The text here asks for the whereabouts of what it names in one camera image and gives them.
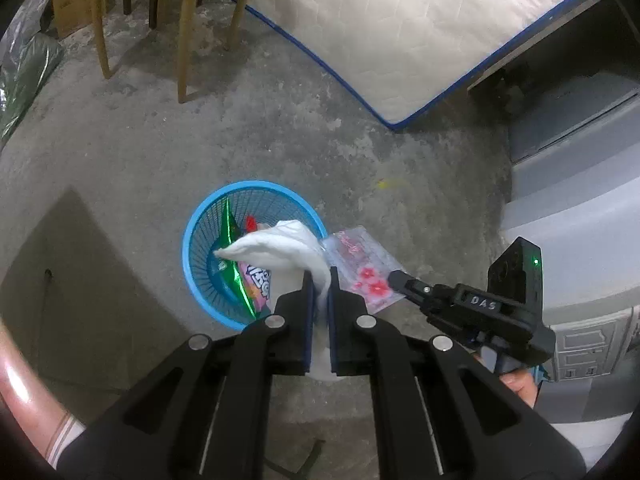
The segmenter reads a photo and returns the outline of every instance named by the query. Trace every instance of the human hand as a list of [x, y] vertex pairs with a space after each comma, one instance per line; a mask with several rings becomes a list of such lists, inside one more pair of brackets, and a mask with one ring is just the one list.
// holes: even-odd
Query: human hand
[[500, 376], [500, 380], [531, 408], [536, 403], [538, 388], [528, 370], [516, 370]]

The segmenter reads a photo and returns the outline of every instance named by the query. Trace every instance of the clear plastic bag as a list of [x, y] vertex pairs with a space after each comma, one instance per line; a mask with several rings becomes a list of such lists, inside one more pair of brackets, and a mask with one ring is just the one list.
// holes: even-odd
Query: clear plastic bag
[[25, 0], [0, 40], [0, 151], [62, 58], [54, 40], [36, 36], [48, 2]]
[[392, 270], [404, 268], [363, 226], [330, 235], [322, 246], [329, 265], [338, 269], [340, 288], [361, 295], [370, 314], [404, 298], [387, 281]]

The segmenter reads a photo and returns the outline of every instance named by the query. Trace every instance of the white mattress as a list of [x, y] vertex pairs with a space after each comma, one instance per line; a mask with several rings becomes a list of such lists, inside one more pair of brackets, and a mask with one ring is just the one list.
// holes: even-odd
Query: white mattress
[[249, 0], [402, 126], [563, 0]]

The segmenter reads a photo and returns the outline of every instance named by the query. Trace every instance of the blue plastic basket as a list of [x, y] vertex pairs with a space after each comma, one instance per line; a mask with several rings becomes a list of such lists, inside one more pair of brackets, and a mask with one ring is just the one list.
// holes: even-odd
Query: blue plastic basket
[[313, 208], [286, 187], [262, 180], [229, 184], [209, 195], [194, 211], [182, 239], [182, 270], [191, 293], [200, 306], [220, 323], [242, 330], [253, 318], [246, 309], [227, 301], [210, 278], [212, 249], [220, 235], [223, 199], [228, 197], [231, 211], [243, 228], [247, 215], [271, 226], [279, 220], [300, 220], [318, 238], [326, 229]]

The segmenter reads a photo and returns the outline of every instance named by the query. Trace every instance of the metal screw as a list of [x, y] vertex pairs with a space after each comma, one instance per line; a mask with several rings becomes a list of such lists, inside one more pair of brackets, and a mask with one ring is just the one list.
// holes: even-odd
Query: metal screw
[[192, 335], [189, 338], [189, 348], [191, 350], [204, 350], [209, 346], [209, 338], [204, 334]]
[[433, 338], [433, 347], [441, 352], [446, 352], [453, 348], [453, 341], [445, 335], [439, 335]]
[[284, 325], [284, 318], [282, 316], [278, 316], [278, 314], [274, 314], [267, 317], [264, 320], [264, 324], [269, 328], [280, 328]]
[[360, 328], [373, 328], [377, 322], [373, 316], [359, 316], [356, 323]]

